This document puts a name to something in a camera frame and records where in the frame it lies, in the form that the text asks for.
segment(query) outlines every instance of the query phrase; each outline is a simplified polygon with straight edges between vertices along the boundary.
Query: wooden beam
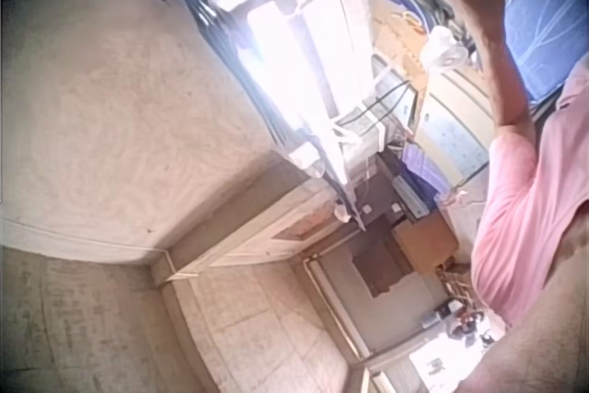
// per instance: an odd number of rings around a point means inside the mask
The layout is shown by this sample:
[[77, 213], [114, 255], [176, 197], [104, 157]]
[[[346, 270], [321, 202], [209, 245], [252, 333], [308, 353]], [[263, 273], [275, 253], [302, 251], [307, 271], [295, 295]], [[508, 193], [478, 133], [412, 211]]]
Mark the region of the wooden beam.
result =
[[160, 285], [196, 274], [239, 245], [272, 237], [329, 195], [325, 181], [311, 179], [283, 161], [172, 246], [167, 256], [152, 265], [154, 280]]

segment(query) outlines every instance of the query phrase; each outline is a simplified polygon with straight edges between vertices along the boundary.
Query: pink sleeve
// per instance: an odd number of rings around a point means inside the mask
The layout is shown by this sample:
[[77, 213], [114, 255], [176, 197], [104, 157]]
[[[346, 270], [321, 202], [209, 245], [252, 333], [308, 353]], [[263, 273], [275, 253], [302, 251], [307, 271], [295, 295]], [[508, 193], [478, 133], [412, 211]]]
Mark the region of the pink sleeve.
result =
[[487, 210], [509, 203], [520, 191], [528, 190], [536, 167], [536, 148], [529, 140], [518, 133], [499, 135], [489, 152]]

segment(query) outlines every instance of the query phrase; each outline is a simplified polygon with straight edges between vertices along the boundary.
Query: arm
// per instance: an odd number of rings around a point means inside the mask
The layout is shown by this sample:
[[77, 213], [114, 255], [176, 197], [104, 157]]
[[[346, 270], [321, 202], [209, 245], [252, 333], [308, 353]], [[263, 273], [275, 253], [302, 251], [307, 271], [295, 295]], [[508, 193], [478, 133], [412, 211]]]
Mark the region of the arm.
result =
[[505, 43], [504, 34], [471, 31], [482, 61], [491, 96], [497, 134], [519, 133], [536, 145], [536, 128], [525, 96], [524, 83]]
[[525, 88], [505, 43], [504, 0], [446, 0], [473, 36], [490, 91], [497, 132], [522, 134], [536, 144]]

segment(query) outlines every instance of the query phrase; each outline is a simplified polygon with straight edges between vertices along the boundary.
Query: cabinet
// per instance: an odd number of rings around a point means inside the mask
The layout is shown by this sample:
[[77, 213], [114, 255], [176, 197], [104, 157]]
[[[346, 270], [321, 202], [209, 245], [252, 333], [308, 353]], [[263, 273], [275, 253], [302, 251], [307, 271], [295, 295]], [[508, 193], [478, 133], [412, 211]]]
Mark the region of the cabinet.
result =
[[432, 273], [458, 250], [458, 240], [439, 211], [416, 223], [404, 221], [393, 236], [417, 273]]

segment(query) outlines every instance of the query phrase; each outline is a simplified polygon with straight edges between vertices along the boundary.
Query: tiled wall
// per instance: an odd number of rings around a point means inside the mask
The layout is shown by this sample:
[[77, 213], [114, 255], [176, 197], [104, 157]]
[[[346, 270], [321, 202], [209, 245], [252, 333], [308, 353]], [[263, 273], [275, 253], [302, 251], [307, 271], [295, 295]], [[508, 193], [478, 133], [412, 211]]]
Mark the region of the tiled wall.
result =
[[173, 284], [223, 393], [342, 392], [348, 365], [286, 262], [212, 268]]
[[2, 248], [5, 393], [195, 393], [146, 267]]

